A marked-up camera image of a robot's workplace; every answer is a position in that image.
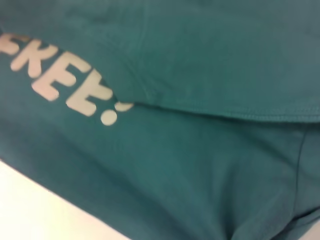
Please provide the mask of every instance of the teal fabric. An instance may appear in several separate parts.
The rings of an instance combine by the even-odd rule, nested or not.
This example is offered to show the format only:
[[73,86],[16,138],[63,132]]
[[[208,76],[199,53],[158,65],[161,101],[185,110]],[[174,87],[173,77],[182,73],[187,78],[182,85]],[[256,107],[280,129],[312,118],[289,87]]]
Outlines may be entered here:
[[[320,217],[317,9],[2,0],[0,159],[133,240],[297,240]],[[8,33],[52,49],[38,75],[17,59],[39,41]]]

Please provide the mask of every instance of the teal shirt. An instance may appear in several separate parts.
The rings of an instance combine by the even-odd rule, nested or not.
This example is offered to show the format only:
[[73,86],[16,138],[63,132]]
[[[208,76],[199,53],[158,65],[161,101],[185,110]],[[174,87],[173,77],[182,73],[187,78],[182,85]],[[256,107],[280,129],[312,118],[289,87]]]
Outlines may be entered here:
[[133,240],[297,240],[320,217],[317,18],[3,0],[0,159]]

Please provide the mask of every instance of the white surface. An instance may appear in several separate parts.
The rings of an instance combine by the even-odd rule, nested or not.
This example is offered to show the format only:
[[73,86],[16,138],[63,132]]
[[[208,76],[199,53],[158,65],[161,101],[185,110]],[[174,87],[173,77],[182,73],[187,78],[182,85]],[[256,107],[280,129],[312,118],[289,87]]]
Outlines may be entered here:
[[[320,223],[301,240],[319,240],[319,236]],[[1,161],[0,239],[128,240]]]

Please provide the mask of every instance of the clothing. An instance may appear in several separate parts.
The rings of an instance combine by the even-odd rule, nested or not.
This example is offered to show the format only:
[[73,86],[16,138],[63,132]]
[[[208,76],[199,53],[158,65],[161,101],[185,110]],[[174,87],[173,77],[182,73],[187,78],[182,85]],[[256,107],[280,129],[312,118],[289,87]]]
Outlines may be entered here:
[[134,240],[297,240],[320,216],[317,9],[3,0],[0,159]]

